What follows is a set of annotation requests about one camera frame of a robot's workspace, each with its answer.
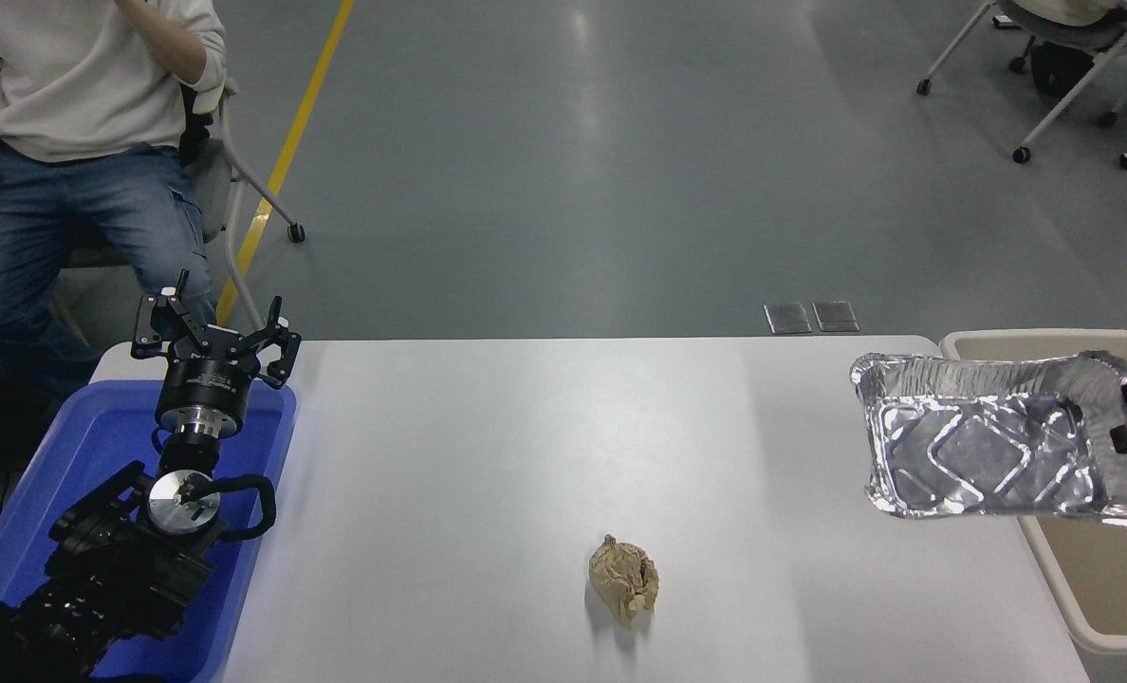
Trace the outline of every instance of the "crumpled paper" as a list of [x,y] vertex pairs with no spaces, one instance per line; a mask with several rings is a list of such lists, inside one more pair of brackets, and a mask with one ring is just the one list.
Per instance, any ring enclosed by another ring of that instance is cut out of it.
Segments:
[[636,614],[656,605],[656,594],[660,591],[656,564],[644,549],[619,543],[609,533],[589,558],[589,580],[624,628],[632,627]]

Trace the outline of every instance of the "blue jeans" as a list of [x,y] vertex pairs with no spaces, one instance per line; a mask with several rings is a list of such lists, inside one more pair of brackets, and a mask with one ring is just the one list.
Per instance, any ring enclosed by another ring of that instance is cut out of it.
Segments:
[[192,314],[213,322],[201,209],[175,148],[43,165],[0,141],[0,364],[59,398],[87,384],[99,354],[48,300],[74,231],[96,230],[133,264],[147,293],[189,272]]

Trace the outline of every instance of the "office chair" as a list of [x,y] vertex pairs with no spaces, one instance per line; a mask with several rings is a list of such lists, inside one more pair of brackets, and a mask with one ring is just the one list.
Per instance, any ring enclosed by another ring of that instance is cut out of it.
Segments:
[[[1127,14],[1127,0],[1115,0],[1116,8],[1122,9]],[[931,79],[935,73],[939,72],[940,66],[944,64],[947,57],[962,43],[964,38],[968,33],[980,21],[980,17],[985,16],[985,12],[990,11],[997,5],[999,8],[1005,12],[1005,16],[1014,21],[1015,25],[1022,27],[1022,29],[1032,34],[1032,38],[1028,41],[1028,48],[1024,48],[1022,56],[1015,56],[1014,60],[1010,60],[1010,70],[1015,73],[1021,73],[1023,70],[1023,61],[1028,53],[1031,51],[1031,46],[1035,41],[1044,39],[1046,43],[1053,43],[1055,45],[1062,45],[1063,47],[1071,47],[1074,51],[1086,52],[1093,59],[1093,65],[1085,73],[1085,76],[1064,96],[1062,99],[1053,107],[1053,110],[1048,112],[1040,121],[1040,124],[1032,128],[1031,133],[1028,133],[1027,138],[1022,139],[1015,151],[1011,153],[1010,158],[1015,161],[1017,165],[1024,165],[1031,160],[1031,144],[1036,142],[1037,138],[1040,138],[1041,133],[1045,133],[1045,128],[1053,123],[1055,117],[1061,116],[1061,113],[1065,110],[1066,107],[1079,96],[1080,92],[1093,81],[1094,78],[1106,69],[1107,64],[1111,63],[1115,56],[1122,55],[1127,52],[1127,17],[1119,19],[1119,21],[1109,21],[1104,19],[1103,21],[1093,23],[1093,25],[1084,27],[1073,27],[1058,25],[1058,23],[1049,21],[1046,18],[1038,17],[1026,9],[1020,8],[1019,5],[1014,3],[1014,0],[992,0],[987,1],[980,6],[979,9],[973,15],[966,26],[962,27],[959,34],[950,42],[942,55],[935,60],[935,63],[928,70],[925,78],[919,82],[919,95],[928,95],[931,91]],[[1127,83],[1124,86],[1124,91],[1116,99],[1115,105],[1111,108],[1098,117],[1095,121],[1098,125],[1102,128],[1110,128],[1111,125],[1116,123],[1116,117],[1119,114],[1119,109],[1124,107],[1124,103],[1127,100]]]
[[[227,269],[230,269],[231,280],[234,281],[234,289],[238,290],[239,300],[242,300],[243,311],[252,327],[264,326],[260,311],[255,305],[251,290],[248,289],[242,273],[239,272],[233,245],[232,228],[238,225],[239,213],[242,209],[242,194],[246,187],[251,186],[259,192],[278,215],[285,219],[287,224],[286,236],[291,242],[307,241],[307,230],[303,224],[295,221],[290,212],[278,203],[276,195],[269,192],[267,186],[243,163],[236,152],[234,140],[232,138],[230,100],[238,95],[238,83],[234,79],[227,79],[225,88],[222,90],[221,100],[218,103],[218,123],[221,133],[220,139],[208,138],[198,142],[198,150],[195,158],[185,165],[185,172],[192,183],[192,192],[196,203],[201,206],[204,219],[204,241],[207,246],[220,232],[225,232],[227,239],[222,241],[225,251]],[[121,251],[117,251],[99,233],[99,230],[77,230],[74,234],[81,234],[82,241],[76,242],[65,260],[66,268],[86,267],[124,267],[128,260]],[[81,329],[74,317],[63,303],[53,302],[59,319],[74,334],[82,337]]]

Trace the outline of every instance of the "foil container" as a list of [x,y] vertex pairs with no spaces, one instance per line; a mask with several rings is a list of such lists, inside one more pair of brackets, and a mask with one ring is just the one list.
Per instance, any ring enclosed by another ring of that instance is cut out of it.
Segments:
[[867,496],[900,518],[1044,514],[1127,526],[1127,363],[1102,351],[1032,363],[868,354],[850,380],[872,449]]

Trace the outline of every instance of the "beige plastic bin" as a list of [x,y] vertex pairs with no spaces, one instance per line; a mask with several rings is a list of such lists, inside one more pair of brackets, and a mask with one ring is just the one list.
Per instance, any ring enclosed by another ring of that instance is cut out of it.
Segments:
[[[953,332],[939,347],[946,357],[980,362],[1032,362],[1080,351],[1109,351],[1127,362],[1127,331]],[[1019,524],[1076,642],[1095,653],[1127,654],[1127,529],[1031,516]]]

